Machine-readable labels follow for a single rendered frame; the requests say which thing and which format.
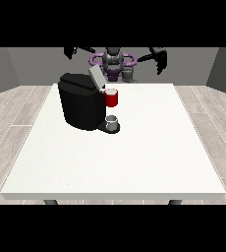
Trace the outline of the small grey cup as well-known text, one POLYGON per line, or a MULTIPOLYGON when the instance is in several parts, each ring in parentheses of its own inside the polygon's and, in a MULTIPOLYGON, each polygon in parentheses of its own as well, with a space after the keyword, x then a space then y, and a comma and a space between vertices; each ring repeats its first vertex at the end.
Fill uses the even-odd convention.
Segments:
POLYGON ((114 131, 118 127, 118 118, 115 115, 108 115, 105 117, 106 129, 114 131))

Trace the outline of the black coffee machine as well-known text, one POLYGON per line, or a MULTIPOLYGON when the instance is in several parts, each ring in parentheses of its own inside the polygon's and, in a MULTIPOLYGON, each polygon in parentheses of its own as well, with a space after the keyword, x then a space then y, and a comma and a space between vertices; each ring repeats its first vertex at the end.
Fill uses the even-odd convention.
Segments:
POLYGON ((101 130, 108 134, 120 131, 106 129, 106 106, 103 87, 99 90, 92 77, 84 74, 66 73, 60 77, 58 90, 65 120, 71 126, 87 131, 101 130))

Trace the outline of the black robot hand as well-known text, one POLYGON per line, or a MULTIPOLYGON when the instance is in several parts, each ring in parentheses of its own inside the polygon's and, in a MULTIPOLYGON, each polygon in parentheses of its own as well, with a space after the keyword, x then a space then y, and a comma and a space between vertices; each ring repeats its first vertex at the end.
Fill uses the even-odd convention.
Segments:
MULTIPOLYGON (((91 47, 82 47, 82 50, 94 53, 95 50, 91 47)), ((73 58, 73 55, 76 54, 78 51, 77 47, 65 47, 64 48, 64 55, 67 56, 69 59, 73 58)))
POLYGON ((157 74, 160 75, 167 67, 167 50, 165 47, 150 47, 150 53, 138 59, 139 62, 154 60, 157 67, 157 74))

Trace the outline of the pale grey machine lid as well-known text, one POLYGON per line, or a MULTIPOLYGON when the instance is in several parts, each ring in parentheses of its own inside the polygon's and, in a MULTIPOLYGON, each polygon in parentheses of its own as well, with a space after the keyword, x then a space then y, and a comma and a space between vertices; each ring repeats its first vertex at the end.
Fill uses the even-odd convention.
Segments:
POLYGON ((101 90, 103 86, 106 84, 106 80, 99 68, 98 65, 94 65, 88 69, 88 73, 92 77, 94 84, 96 87, 101 90))

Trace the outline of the red pod holder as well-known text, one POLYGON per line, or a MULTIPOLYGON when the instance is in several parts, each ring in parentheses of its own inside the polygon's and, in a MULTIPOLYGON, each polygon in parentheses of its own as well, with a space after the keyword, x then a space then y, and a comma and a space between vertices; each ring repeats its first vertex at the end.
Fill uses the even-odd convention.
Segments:
POLYGON ((104 91, 105 105, 114 107, 118 104, 118 91, 115 89, 107 89, 104 91))

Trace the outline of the small grey coffee pod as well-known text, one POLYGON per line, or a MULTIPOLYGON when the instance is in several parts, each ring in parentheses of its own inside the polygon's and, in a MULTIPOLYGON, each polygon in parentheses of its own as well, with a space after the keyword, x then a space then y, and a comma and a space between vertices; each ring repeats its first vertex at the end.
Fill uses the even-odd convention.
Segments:
POLYGON ((122 71, 122 80, 130 83, 133 80, 134 69, 132 67, 126 67, 122 71))

